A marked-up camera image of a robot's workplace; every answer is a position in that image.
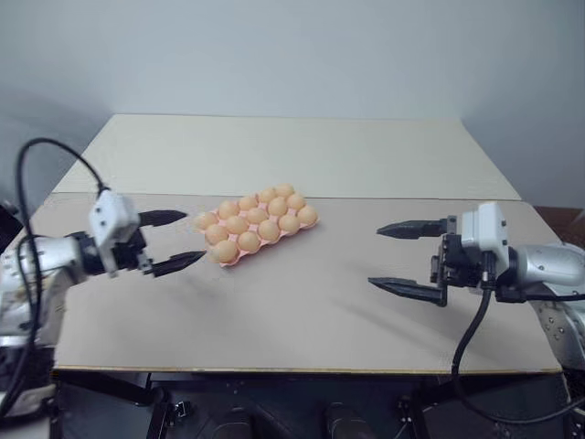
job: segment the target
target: white tabletop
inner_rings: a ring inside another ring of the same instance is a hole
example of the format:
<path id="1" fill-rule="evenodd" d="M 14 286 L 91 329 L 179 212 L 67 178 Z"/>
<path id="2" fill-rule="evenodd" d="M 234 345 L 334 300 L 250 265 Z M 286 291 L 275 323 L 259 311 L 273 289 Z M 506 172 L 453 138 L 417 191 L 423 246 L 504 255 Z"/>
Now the white tabletop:
<path id="1" fill-rule="evenodd" d="M 84 156 L 116 190 L 240 196 L 519 199 L 460 121 L 113 116 Z M 91 192 L 76 164 L 56 192 Z"/>
<path id="2" fill-rule="evenodd" d="M 294 147 L 298 154 L 284 153 Z M 200 194 L 289 181 L 323 197 L 310 199 L 321 222 L 230 269 L 203 259 L 159 279 L 132 272 L 72 288 L 60 368 L 448 373 L 478 297 L 452 289 L 439 308 L 370 285 L 369 276 L 385 275 L 427 284 L 438 245 L 376 228 L 477 205 L 453 198 L 500 199 L 513 200 L 502 203 L 513 245 L 556 240 L 458 122 L 118 115 L 85 156 L 141 210 L 195 215 L 224 199 Z M 90 179 L 74 166 L 57 191 L 78 193 L 51 195 L 35 215 L 38 232 L 86 230 Z M 146 238 L 157 261 L 204 247 L 190 220 Z M 558 363 L 529 305 L 493 303 L 463 369 Z"/>

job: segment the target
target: brown egg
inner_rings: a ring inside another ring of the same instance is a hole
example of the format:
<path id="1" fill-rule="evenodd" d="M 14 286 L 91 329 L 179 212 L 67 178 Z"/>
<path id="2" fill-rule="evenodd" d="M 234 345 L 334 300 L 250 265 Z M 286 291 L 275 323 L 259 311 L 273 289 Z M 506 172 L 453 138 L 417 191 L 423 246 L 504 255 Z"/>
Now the brown egg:
<path id="1" fill-rule="evenodd" d="M 213 261 L 229 263 L 236 259 L 238 246 L 234 241 L 221 241 L 212 247 L 209 253 Z"/>
<path id="2" fill-rule="evenodd" d="M 311 206 L 305 206 L 296 212 L 296 218 L 298 218 L 302 224 L 310 226 L 317 221 L 317 211 Z"/>
<path id="3" fill-rule="evenodd" d="M 205 230 L 205 239 L 211 245 L 216 245 L 220 241 L 224 241 L 228 238 L 228 231 L 225 227 L 219 226 L 218 224 L 211 224 Z"/>
<path id="4" fill-rule="evenodd" d="M 253 196 L 242 197 L 239 199 L 238 205 L 241 210 L 250 210 L 258 207 L 258 200 Z"/>
<path id="5" fill-rule="evenodd" d="M 293 193 L 286 199 L 286 204 L 289 208 L 298 210 L 303 208 L 306 203 L 304 197 L 298 192 Z"/>
<path id="6" fill-rule="evenodd" d="M 260 208 L 252 208 L 246 213 L 246 220 L 251 224 L 260 224 L 264 220 L 268 219 L 266 210 Z"/>
<path id="7" fill-rule="evenodd" d="M 298 218 L 294 217 L 293 215 L 284 215 L 278 220 L 278 227 L 281 230 L 286 231 L 290 234 L 294 234 L 299 231 L 301 227 L 301 222 Z"/>
<path id="8" fill-rule="evenodd" d="M 239 235 L 248 229 L 248 222 L 242 217 L 229 217 L 226 221 L 226 229 L 229 233 Z"/>
<path id="9" fill-rule="evenodd" d="M 277 217 L 284 215 L 288 209 L 283 197 L 277 197 L 268 204 L 268 213 Z"/>
<path id="10" fill-rule="evenodd" d="M 289 185 L 288 183 L 283 183 L 275 187 L 274 191 L 276 192 L 277 196 L 287 198 L 293 194 L 294 187 L 292 185 Z"/>
<path id="11" fill-rule="evenodd" d="M 272 187 L 264 189 L 260 194 L 258 194 L 258 200 L 260 201 L 260 203 L 270 203 L 275 198 L 276 192 Z"/>
<path id="12" fill-rule="evenodd" d="M 244 231 L 238 237 L 238 246 L 245 252 L 255 253 L 260 248 L 260 238 L 253 231 Z"/>
<path id="13" fill-rule="evenodd" d="M 219 205 L 218 215 L 221 219 L 227 220 L 229 217 L 239 214 L 239 207 L 233 201 L 228 199 Z"/>
<path id="14" fill-rule="evenodd" d="M 258 234 L 263 240 L 268 242 L 275 242 L 278 237 L 281 236 L 281 230 L 278 228 L 275 222 L 266 219 L 258 226 Z"/>
<path id="15" fill-rule="evenodd" d="M 195 227 L 199 230 L 205 230 L 211 224 L 217 224 L 218 217 L 213 212 L 205 212 L 195 218 Z"/>

